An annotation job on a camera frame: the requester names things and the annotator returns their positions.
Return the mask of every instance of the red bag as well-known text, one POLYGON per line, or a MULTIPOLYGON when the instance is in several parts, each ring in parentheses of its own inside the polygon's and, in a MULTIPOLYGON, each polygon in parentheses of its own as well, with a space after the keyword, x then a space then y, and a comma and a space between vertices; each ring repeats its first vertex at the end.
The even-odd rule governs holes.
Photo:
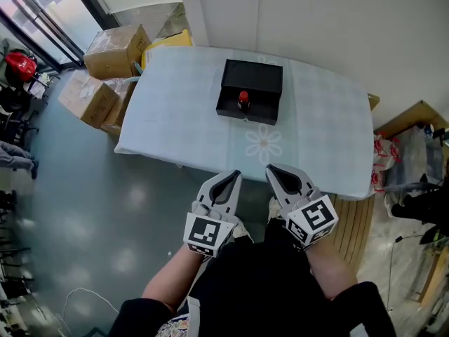
POLYGON ((12 67, 14 74, 23 82, 28 82, 36 72, 37 64, 22 53, 9 53, 6 63, 12 67))

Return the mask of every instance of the white marker cube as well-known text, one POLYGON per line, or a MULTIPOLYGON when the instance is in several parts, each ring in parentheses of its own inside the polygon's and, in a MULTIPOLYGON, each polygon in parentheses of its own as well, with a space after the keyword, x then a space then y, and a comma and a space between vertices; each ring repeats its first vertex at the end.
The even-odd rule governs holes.
POLYGON ((235 224, 207 216, 187 214, 184 243, 194 252, 217 257, 220 247, 228 240, 235 224))
POLYGON ((288 214, 286 228, 301 242, 309 246, 330 234, 338 223, 338 216, 327 195, 288 214))

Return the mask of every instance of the forearm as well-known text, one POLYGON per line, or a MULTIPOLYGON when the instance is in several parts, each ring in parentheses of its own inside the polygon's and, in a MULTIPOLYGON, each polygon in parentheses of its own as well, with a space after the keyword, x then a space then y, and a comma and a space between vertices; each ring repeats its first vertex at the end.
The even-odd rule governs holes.
POLYGON ((158 300, 175 313, 189 293, 202 262, 202 255, 183 245, 148 283, 142 297, 158 300))
POLYGON ((333 299, 357 284, 353 270, 341 258, 328 238, 306 250, 307 259, 324 296, 333 299))

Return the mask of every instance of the table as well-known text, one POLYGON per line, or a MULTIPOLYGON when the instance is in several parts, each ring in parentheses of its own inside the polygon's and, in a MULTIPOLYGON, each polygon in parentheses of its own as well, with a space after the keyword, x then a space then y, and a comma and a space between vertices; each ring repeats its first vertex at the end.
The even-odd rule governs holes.
POLYGON ((277 56, 222 48, 161 46, 130 100, 116 153, 141 154, 265 180, 268 163, 304 170, 321 190, 368 193, 373 121, 367 92, 331 71, 277 56), (275 126, 218 116, 226 59, 283 66, 275 126))

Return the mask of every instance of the red bottle cap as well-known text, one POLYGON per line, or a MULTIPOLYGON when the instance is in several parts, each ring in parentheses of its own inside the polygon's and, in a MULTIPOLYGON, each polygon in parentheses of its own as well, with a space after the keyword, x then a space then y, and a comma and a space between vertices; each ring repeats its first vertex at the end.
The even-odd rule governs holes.
POLYGON ((250 99, 248 97, 248 93, 246 91, 240 92, 239 101, 248 102, 250 99))

